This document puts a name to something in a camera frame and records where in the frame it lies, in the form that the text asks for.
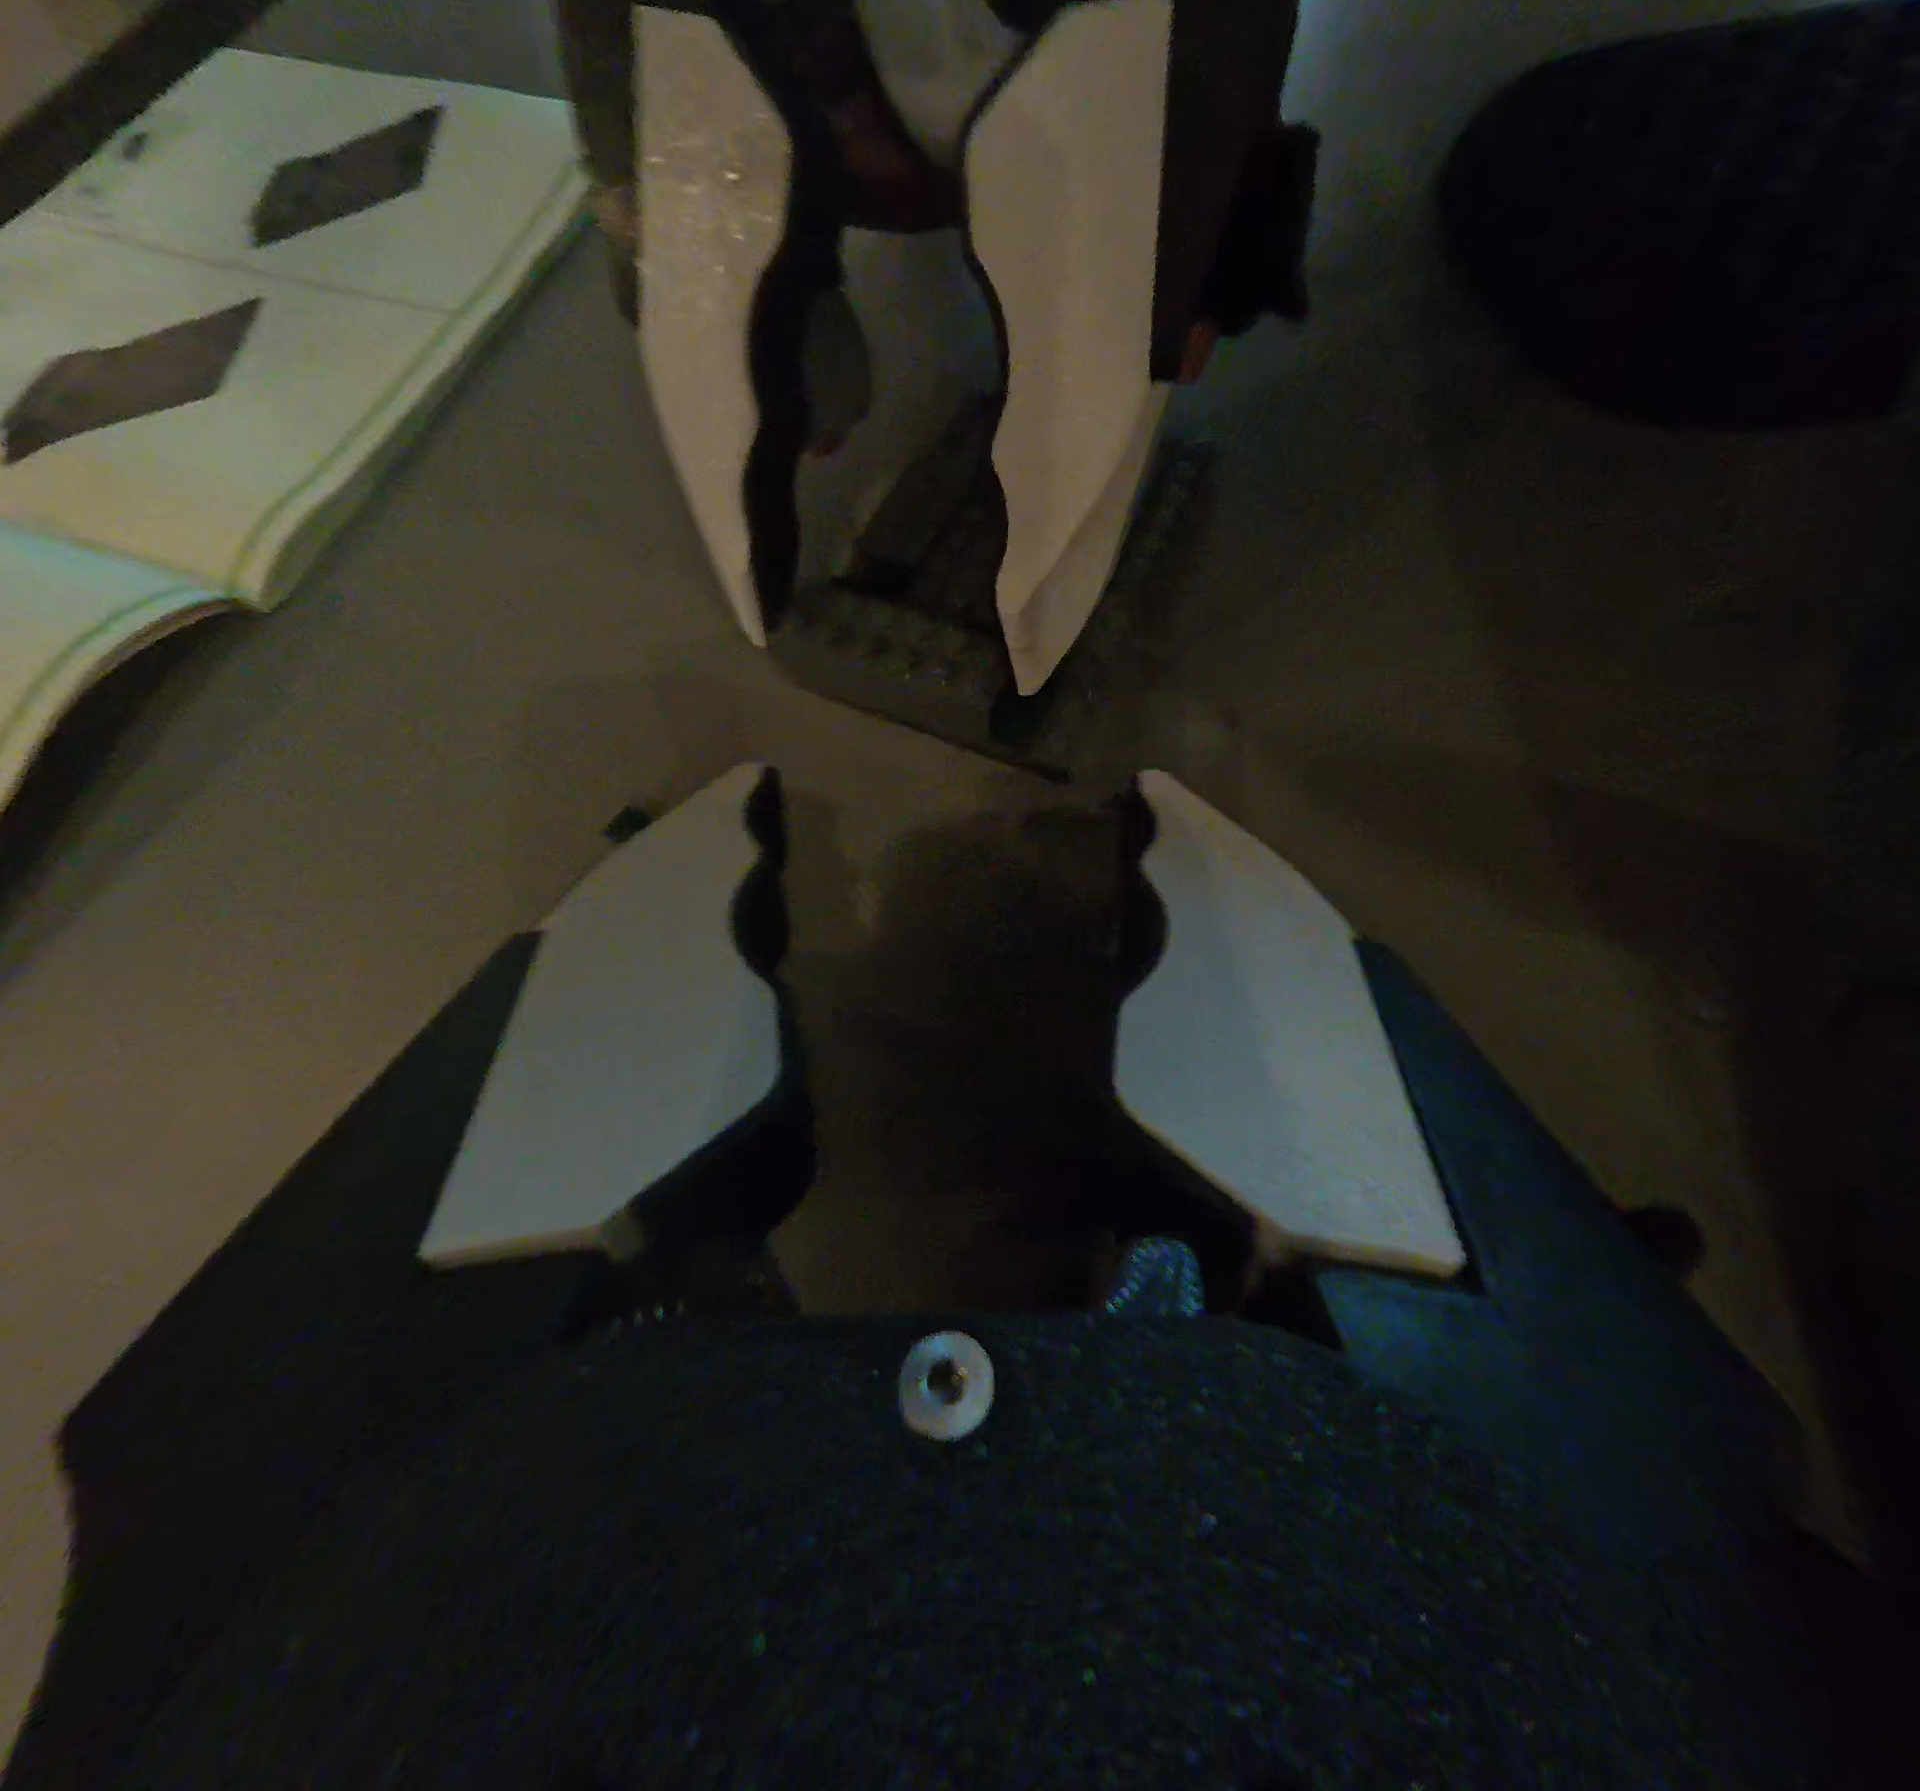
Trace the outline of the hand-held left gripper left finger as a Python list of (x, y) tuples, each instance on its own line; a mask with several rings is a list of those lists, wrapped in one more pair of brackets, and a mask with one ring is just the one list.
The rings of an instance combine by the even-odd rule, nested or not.
[(438, 1272), (767, 1229), (815, 1168), (781, 986), (779, 771), (740, 763), (616, 839), (538, 926), (421, 1261)]

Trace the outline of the white instruction booklet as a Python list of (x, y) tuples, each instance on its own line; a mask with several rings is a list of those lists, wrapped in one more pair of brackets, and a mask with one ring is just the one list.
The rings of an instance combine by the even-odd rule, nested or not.
[(4, 224), (4, 802), (126, 661), (291, 595), (586, 202), (559, 97), (220, 49)]

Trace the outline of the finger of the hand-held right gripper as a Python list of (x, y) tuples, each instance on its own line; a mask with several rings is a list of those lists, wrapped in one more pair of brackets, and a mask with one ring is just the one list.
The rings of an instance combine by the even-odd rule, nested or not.
[(638, 4), (632, 54), (640, 360), (714, 578), (767, 649), (800, 564), (823, 235), (795, 202), (795, 129), (720, 23)]
[(965, 242), (1004, 352), (995, 600), (1022, 697), (1111, 581), (1169, 395), (1153, 352), (1171, 16), (1171, 0), (1064, 9), (965, 137)]

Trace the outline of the grey toy brick plate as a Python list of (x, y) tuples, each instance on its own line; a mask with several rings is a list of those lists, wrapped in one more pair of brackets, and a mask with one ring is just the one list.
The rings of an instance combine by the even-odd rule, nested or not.
[(1006, 517), (985, 438), (956, 430), (889, 493), (847, 562), (803, 585), (773, 638), (803, 689), (1057, 783), (1118, 768), (1173, 635), (1213, 450), (1164, 441), (1108, 588), (1024, 696), (997, 610)]

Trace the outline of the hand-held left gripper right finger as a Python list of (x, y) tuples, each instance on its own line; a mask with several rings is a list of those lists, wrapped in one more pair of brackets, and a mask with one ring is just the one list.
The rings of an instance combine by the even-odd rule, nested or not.
[(1467, 1251), (1358, 931), (1169, 774), (1137, 792), (1164, 937), (1120, 1007), (1120, 1105), (1279, 1251), (1456, 1278)]

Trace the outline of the person's right hand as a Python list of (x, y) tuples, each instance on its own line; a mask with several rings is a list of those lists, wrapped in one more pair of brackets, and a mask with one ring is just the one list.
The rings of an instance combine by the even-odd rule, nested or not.
[(841, 224), (901, 235), (962, 224), (958, 172), (925, 152), (877, 78), (828, 104), (828, 129)]

